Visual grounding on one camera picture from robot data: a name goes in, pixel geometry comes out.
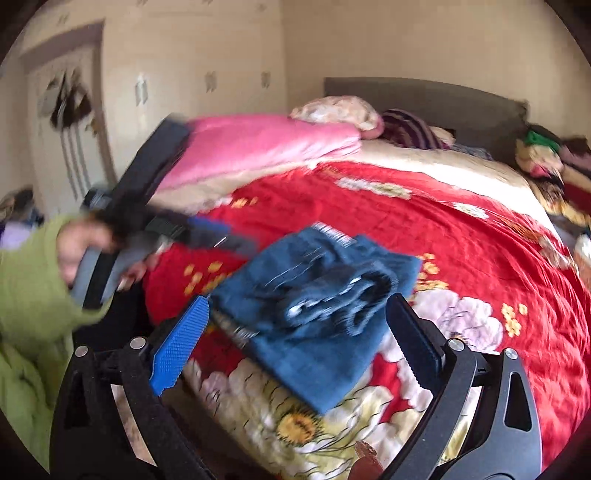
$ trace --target gray headboard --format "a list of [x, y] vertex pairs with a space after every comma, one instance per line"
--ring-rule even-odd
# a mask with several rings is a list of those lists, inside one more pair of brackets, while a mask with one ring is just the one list
[[456, 130], [458, 143], [486, 148], [515, 167], [515, 140], [526, 133], [527, 103], [473, 88], [386, 77], [324, 79], [326, 95], [356, 95], [378, 112], [401, 108], [429, 125]]

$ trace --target wall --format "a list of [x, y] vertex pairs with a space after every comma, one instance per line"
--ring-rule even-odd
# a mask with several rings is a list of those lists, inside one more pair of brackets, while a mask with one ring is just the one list
[[0, 168], [0, 197], [33, 183], [25, 74], [10, 54], [0, 70]]
[[291, 108], [327, 76], [418, 78], [526, 99], [531, 121], [591, 138], [591, 67], [543, 0], [284, 0], [283, 13]]

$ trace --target beige sheet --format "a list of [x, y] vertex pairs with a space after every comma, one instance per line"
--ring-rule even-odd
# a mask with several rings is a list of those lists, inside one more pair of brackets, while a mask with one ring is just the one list
[[[527, 182], [507, 165], [481, 160], [451, 150], [413, 150], [399, 148], [383, 140], [363, 142], [360, 153], [348, 161], [368, 163], [403, 171], [426, 173], [438, 181], [493, 198], [507, 208], [530, 215], [556, 234], [550, 219], [538, 203]], [[194, 213], [255, 179], [297, 167], [315, 168], [315, 162], [283, 164], [262, 170], [242, 171], [156, 192], [152, 201], [170, 208]]]

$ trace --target pink blanket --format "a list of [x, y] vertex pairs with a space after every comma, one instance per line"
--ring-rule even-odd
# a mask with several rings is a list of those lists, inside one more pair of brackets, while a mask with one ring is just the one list
[[282, 115], [230, 115], [191, 121], [189, 146], [160, 189], [292, 161], [344, 158], [361, 148], [351, 124], [314, 125]]

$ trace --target white wardrobe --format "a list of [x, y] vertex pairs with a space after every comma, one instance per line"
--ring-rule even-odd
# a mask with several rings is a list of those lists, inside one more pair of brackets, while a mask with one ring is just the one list
[[280, 0], [50, 0], [23, 53], [90, 24], [102, 28], [101, 111], [118, 177], [170, 113], [286, 113]]

